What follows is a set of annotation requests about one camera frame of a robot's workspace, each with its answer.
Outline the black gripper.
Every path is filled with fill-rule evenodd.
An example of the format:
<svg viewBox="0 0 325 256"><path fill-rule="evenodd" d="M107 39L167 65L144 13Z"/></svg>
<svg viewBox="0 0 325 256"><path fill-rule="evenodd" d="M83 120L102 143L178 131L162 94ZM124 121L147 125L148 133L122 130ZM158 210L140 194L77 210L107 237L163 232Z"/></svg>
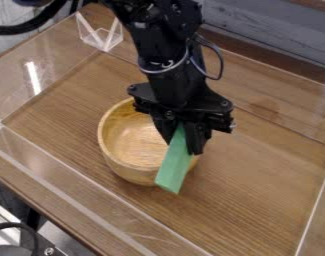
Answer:
<svg viewBox="0 0 325 256"><path fill-rule="evenodd" d="M200 155L211 131L232 131L232 103L212 91L190 61L166 65L139 58L138 67L147 81L127 88L135 110L151 117L166 144L182 123L188 154Z"/></svg>

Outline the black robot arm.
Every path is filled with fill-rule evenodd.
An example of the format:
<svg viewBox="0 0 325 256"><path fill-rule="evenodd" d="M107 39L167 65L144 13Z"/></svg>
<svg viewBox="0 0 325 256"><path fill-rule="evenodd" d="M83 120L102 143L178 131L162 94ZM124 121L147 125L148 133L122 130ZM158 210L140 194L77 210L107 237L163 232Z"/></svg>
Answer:
<svg viewBox="0 0 325 256"><path fill-rule="evenodd" d="M206 72L202 49L219 47L198 33L202 6L195 0L102 0L126 28L138 53L144 83L127 92L135 110L147 114L166 142L176 128L184 131L187 152L203 153L212 131L232 131L232 103L207 82L219 73Z"/></svg>

